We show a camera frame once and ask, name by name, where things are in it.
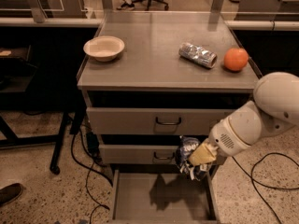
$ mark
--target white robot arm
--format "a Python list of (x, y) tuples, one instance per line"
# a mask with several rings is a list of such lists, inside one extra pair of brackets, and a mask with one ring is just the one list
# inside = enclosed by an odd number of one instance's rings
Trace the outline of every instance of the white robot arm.
[(276, 72), (262, 77), (249, 101), (217, 123), (209, 137), (189, 157), (193, 165), (229, 157), (263, 137), (284, 133), (299, 125), (299, 77)]

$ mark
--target terrazzo floor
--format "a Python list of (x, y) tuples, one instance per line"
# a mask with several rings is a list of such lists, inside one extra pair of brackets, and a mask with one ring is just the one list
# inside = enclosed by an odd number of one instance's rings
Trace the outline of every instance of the terrazzo floor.
[[(45, 113), (27, 116), (20, 112), (2, 111), (0, 115), (19, 136), (56, 134), (62, 114)], [(85, 224), (107, 223), (109, 211), (98, 207), (98, 203), (111, 206), (112, 187), (97, 173), (78, 165), (72, 158), (91, 167), (93, 160), (86, 155), (80, 138), (66, 127), (64, 145), (59, 159), (61, 172), (50, 171), (53, 144), (0, 150), (0, 188), (14, 182), (24, 185), (23, 194), (14, 202), (0, 208), (0, 223), (52, 223)], [(85, 143), (86, 126), (81, 126)], [(299, 162), (299, 129), (293, 128), (282, 135), (265, 138), (252, 148), (235, 156), (235, 159), (249, 173), (254, 163), (264, 155), (278, 152)], [(93, 168), (112, 178), (109, 167), (94, 165)], [(254, 178), (268, 186), (298, 188), (299, 167), (280, 155), (271, 155), (255, 169)], [(213, 178), (213, 188), (219, 209), (221, 223), (231, 224), (273, 224), (278, 223), (266, 206), (248, 176), (232, 158), (220, 167)], [(298, 190), (274, 190), (256, 184), (258, 191), (277, 213), (281, 223), (296, 224), (299, 219)]]

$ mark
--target gray cabinet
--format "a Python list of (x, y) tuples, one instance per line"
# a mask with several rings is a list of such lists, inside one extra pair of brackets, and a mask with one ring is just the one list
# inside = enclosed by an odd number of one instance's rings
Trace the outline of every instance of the gray cabinet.
[[(249, 64), (239, 73), (223, 68), (226, 50), (237, 44), (223, 20), (210, 16), (111, 12), (99, 35), (122, 39), (124, 53), (82, 65), (78, 87), (88, 119), (104, 162), (114, 167), (112, 223), (220, 221), (211, 176), (197, 182), (179, 174), (174, 153), (180, 135), (207, 136), (242, 106), (258, 78)], [(215, 67), (180, 58), (186, 41), (212, 49)], [(219, 157), (214, 167), (223, 163)]]

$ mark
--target electrical cord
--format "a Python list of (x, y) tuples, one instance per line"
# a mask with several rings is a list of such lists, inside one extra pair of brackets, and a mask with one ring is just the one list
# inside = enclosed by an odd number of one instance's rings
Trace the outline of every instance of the electrical cord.
[(85, 189), (86, 189), (88, 195), (93, 199), (93, 201), (94, 201), (95, 203), (98, 204), (98, 205), (93, 209), (93, 211), (91, 212), (91, 215), (90, 215), (90, 224), (92, 224), (93, 213), (95, 212), (95, 210), (96, 210), (97, 208), (99, 208), (99, 207), (104, 207), (106, 210), (108, 210), (108, 211), (110, 210), (110, 208), (109, 208), (107, 205), (105, 205), (105, 204), (101, 204), (101, 203), (99, 203), (97, 200), (95, 200), (94, 197), (91, 195), (89, 189), (88, 189), (88, 178), (89, 178), (89, 176), (90, 176), (90, 174), (91, 174), (91, 170), (92, 170), (94, 164), (95, 164), (95, 161), (93, 161), (93, 164), (92, 164), (92, 166), (90, 167), (90, 169), (89, 169), (89, 171), (88, 171), (88, 173), (87, 173), (87, 176), (86, 176), (86, 180), (85, 180)]
[(256, 187), (256, 183), (260, 184), (263, 187), (269, 188), (269, 189), (276, 189), (276, 190), (299, 190), (299, 187), (296, 188), (281, 188), (281, 187), (274, 187), (274, 186), (268, 186), (265, 185), (264, 183), (257, 181), (253, 175), (254, 175), (254, 170), (257, 167), (257, 165), (259, 165), (265, 158), (267, 158), (270, 155), (279, 155), (282, 157), (285, 157), (289, 160), (291, 160), (295, 165), (297, 165), (297, 167), (299, 167), (299, 163), (297, 163), (294, 159), (292, 159), (291, 157), (282, 154), (282, 153), (277, 153), (277, 152), (272, 152), (272, 153), (268, 153), (266, 155), (264, 155), (259, 161), (257, 161), (251, 168), (250, 174), (246, 172), (246, 170), (240, 165), (240, 163), (236, 160), (235, 157), (233, 157), (233, 160), (235, 161), (235, 163), (239, 166), (239, 168), (250, 178), (252, 186), (254, 187), (255, 191), (258, 193), (258, 195), (261, 197), (261, 199), (263, 200), (263, 202), (268, 206), (268, 208), (272, 211), (272, 213), (274, 214), (275, 218), (277, 219), (279, 224), (282, 224), (281, 220), (279, 219), (277, 213), (275, 212), (275, 210), (272, 208), (272, 206), (269, 204), (269, 202), (263, 197), (263, 195), (261, 194), (260, 191), (258, 191), (257, 187)]
[[(84, 124), (81, 124), (81, 126), (84, 126), (86, 128), (88, 128), (90, 131), (92, 130), (91, 127), (87, 126), (87, 125), (84, 125)], [(87, 156), (89, 156), (91, 159), (93, 159), (95, 161), (96, 164), (98, 164), (100, 167), (106, 167), (105, 165), (103, 164), (100, 164), (99, 162), (102, 160), (101, 158), (98, 157), (98, 153), (95, 153), (95, 154), (91, 154), (87, 148), (85, 147), (84, 145), (84, 138), (83, 138), (83, 132), (81, 129), (78, 130), (80, 132), (80, 138), (81, 138), (81, 143), (82, 143), (82, 147), (86, 153)]]
[[(72, 122), (74, 121), (74, 119), (73, 119), (72, 117), (68, 116), (68, 118), (69, 118)], [(86, 124), (81, 123), (80, 126), (83, 126), (83, 127), (87, 128), (87, 129), (89, 129), (90, 131), (92, 130), (92, 128), (91, 128), (90, 126), (86, 125)]]
[(87, 191), (88, 195), (92, 198), (92, 200), (98, 204), (98, 205), (93, 209), (93, 211), (92, 211), (91, 214), (90, 214), (90, 224), (92, 224), (93, 213), (95, 212), (95, 210), (97, 210), (99, 207), (104, 207), (106, 210), (110, 210), (110, 208), (109, 208), (107, 205), (105, 205), (105, 204), (101, 204), (101, 203), (99, 203), (99, 202), (98, 202), (97, 200), (95, 200), (94, 197), (91, 195), (91, 193), (90, 193), (90, 191), (89, 191), (89, 189), (88, 189), (88, 178), (89, 178), (89, 176), (90, 176), (91, 171), (93, 171), (94, 173), (97, 173), (97, 174), (101, 175), (102, 177), (104, 177), (104, 178), (109, 182), (109, 184), (111, 185), (111, 187), (113, 186), (113, 184), (112, 184), (112, 181), (111, 181), (111, 179), (110, 179), (109, 177), (107, 177), (106, 175), (102, 174), (101, 172), (98, 172), (98, 171), (96, 171), (95, 169), (93, 169), (93, 166), (97, 163), (97, 158), (93, 157), (93, 156), (87, 151), (86, 147), (84, 146), (83, 133), (82, 133), (81, 130), (79, 130), (79, 132), (80, 132), (81, 144), (82, 144), (82, 146), (83, 146), (83, 148), (84, 148), (84, 151), (88, 154), (88, 156), (89, 156), (90, 158), (93, 159), (93, 164), (92, 164), (91, 167), (88, 167), (87, 165), (83, 164), (82, 162), (80, 162), (80, 161), (78, 161), (78, 160), (76, 159), (75, 154), (74, 154), (74, 145), (75, 145), (75, 139), (76, 139), (76, 135), (75, 135), (75, 134), (73, 135), (73, 139), (72, 139), (72, 143), (71, 143), (71, 155), (72, 155), (73, 160), (74, 160), (78, 165), (80, 165), (80, 166), (82, 166), (82, 167), (84, 167), (84, 168), (86, 168), (86, 169), (89, 170), (88, 173), (87, 173), (87, 176), (86, 176), (86, 180), (85, 180), (85, 188), (86, 188), (86, 191)]
[(45, 113), (47, 113), (47, 111), (36, 111), (33, 113), (30, 113), (29, 111), (23, 110), (22, 111), (26, 116), (39, 116), (39, 115), (43, 115)]

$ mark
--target open drawer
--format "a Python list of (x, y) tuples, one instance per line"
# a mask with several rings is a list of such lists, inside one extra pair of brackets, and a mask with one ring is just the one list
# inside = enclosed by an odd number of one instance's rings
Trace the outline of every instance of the open drawer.
[(210, 176), (115, 170), (111, 223), (220, 223)]
[(210, 129), (234, 110), (87, 108), (97, 134), (194, 134), (208, 135)]
[[(119, 164), (176, 164), (175, 153), (180, 138), (174, 135), (98, 135), (104, 163)], [(194, 136), (200, 142), (206, 136)], [(224, 164), (219, 156), (215, 165)]]

